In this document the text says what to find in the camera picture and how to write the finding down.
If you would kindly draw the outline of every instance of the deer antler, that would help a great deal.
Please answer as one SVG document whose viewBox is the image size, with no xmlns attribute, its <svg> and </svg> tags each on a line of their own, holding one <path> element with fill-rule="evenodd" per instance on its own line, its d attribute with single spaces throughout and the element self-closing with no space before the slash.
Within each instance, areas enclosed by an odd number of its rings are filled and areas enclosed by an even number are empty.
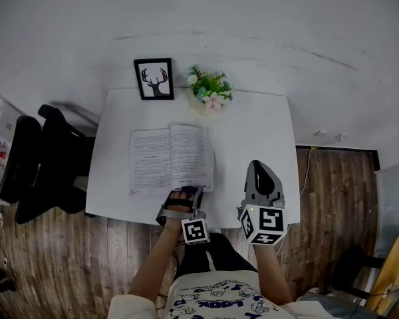
<svg viewBox="0 0 399 319">
<path fill-rule="evenodd" d="M 142 80 L 143 80 L 148 86 L 152 87 L 152 85 L 153 85 L 152 80 L 151 80 L 151 79 L 150 79 L 150 80 L 146 80 L 146 77 L 148 76 L 148 75 L 146 74 L 146 68 L 142 71 L 141 76 L 142 76 Z"/>
<path fill-rule="evenodd" d="M 156 79 L 157 80 L 157 84 L 161 84 L 162 82 L 166 82 L 168 80 L 167 72 L 164 71 L 162 68 L 160 68 L 160 71 L 161 71 L 161 74 L 162 74 L 162 81 L 161 82 L 158 81 L 158 78 L 157 78 Z"/>
</svg>

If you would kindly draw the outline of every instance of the white table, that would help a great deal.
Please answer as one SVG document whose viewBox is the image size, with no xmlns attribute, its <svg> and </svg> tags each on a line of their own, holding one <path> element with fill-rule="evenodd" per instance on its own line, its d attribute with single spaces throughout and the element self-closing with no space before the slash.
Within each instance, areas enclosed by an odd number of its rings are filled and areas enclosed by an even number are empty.
<svg viewBox="0 0 399 319">
<path fill-rule="evenodd" d="M 175 100 L 141 100 L 137 88 L 110 90 L 102 109 L 87 188 L 86 212 L 139 223 L 155 222 L 163 195 L 129 195 L 129 140 L 132 130 L 187 124 L 211 129 L 215 151 L 215 188 L 201 207 L 209 227 L 239 227 L 236 207 L 245 199 L 247 167 L 262 161 L 279 177 L 289 223 L 300 221 L 299 175 L 287 98 L 234 92 L 218 114 L 190 108 L 188 90 Z"/>
</svg>

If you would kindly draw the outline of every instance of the pink flower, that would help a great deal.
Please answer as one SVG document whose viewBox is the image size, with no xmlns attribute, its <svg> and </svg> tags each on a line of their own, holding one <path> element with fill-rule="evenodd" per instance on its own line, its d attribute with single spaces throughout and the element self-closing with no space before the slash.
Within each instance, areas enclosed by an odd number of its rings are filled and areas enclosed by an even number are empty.
<svg viewBox="0 0 399 319">
<path fill-rule="evenodd" d="M 205 102 L 205 110 L 207 112 L 214 112 L 221 109 L 221 105 L 225 104 L 225 98 L 218 96 L 216 92 L 213 92 L 211 96 L 203 97 L 202 100 Z"/>
</svg>

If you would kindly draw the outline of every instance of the forearm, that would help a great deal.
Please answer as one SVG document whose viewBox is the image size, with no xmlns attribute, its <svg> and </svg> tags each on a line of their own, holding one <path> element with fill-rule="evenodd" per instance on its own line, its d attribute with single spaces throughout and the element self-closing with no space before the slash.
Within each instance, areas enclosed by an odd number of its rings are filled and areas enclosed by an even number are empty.
<svg viewBox="0 0 399 319">
<path fill-rule="evenodd" d="M 133 279 L 129 294 L 156 302 L 172 251 L 180 232 L 164 228 L 160 238 Z"/>
<path fill-rule="evenodd" d="M 276 305 L 292 302 L 290 290 L 279 266 L 275 250 L 270 246 L 255 245 L 261 295 Z"/>
</svg>

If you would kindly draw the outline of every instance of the white t-shirt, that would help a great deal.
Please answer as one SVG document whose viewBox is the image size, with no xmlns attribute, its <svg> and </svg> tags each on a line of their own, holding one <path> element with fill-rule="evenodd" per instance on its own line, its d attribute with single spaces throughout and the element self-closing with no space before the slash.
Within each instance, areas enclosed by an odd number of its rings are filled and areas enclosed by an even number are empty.
<svg viewBox="0 0 399 319">
<path fill-rule="evenodd" d="M 170 288 L 166 319 L 333 318 L 318 302 L 294 302 L 283 308 L 259 293 L 256 272 L 213 271 L 179 277 Z M 133 295 L 115 296 L 108 319 L 156 319 L 155 304 Z"/>
</svg>

